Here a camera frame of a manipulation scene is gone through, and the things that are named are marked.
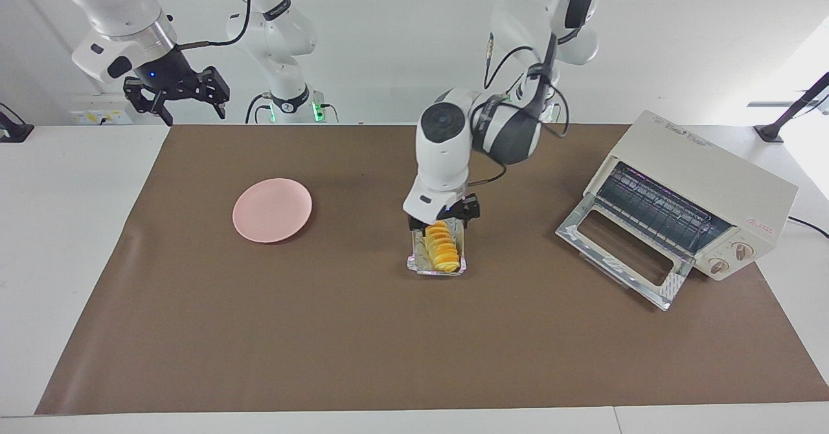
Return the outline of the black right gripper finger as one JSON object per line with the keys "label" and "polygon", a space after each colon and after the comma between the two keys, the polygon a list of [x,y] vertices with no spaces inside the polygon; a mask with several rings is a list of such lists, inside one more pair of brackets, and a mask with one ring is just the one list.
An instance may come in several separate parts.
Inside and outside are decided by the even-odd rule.
{"label": "black right gripper finger", "polygon": [[210,104],[220,119],[226,119],[225,107],[230,100],[230,86],[215,66],[207,66],[199,74],[199,100]]}
{"label": "black right gripper finger", "polygon": [[174,125],[174,118],[166,109],[166,94],[164,91],[154,91],[139,78],[124,79],[124,95],[137,113],[151,113],[162,119],[168,127]]}

